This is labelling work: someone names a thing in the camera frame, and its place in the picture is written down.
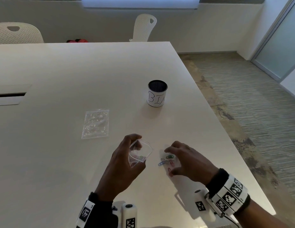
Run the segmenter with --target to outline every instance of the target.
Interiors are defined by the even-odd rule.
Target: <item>person's left hand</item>
[[[100,201],[113,201],[114,198],[119,193],[126,190],[145,169],[145,162],[140,162],[134,167],[131,167],[128,161],[130,145],[140,138],[142,138],[142,136],[138,134],[126,135],[112,154],[111,160],[95,191]]]

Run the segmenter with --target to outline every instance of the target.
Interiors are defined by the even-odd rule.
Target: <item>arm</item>
[[[187,176],[189,179],[199,181],[208,187],[213,177],[218,173],[219,169],[206,157],[184,143],[175,141],[170,147],[165,149],[165,152],[176,155],[181,163],[181,167],[171,170],[169,173],[171,177],[174,175]],[[253,200],[250,201],[248,207],[241,212],[236,212],[234,216],[243,228],[287,227]]]
[[[118,226],[118,217],[112,214],[111,210],[113,200],[119,193],[126,190],[145,169],[145,162],[131,167],[128,161],[131,143],[140,138],[141,135],[138,134],[125,136],[112,154],[95,192],[89,196],[89,201],[95,205],[85,226],[81,228],[116,228]]]

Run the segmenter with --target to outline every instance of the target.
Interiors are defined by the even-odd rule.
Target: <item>red and black object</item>
[[[67,43],[86,43],[88,42],[85,39],[76,39],[76,40],[68,40]]]

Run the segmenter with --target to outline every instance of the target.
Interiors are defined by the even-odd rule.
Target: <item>white chair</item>
[[[0,23],[0,44],[44,43],[40,31],[33,25],[20,22]]]
[[[134,35],[130,42],[147,42],[156,23],[157,19],[152,15],[139,15],[135,21]]]

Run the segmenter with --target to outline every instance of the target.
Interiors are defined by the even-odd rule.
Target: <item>chair handle hole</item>
[[[7,29],[12,31],[12,32],[17,32],[20,30],[20,27],[18,26],[7,26]]]

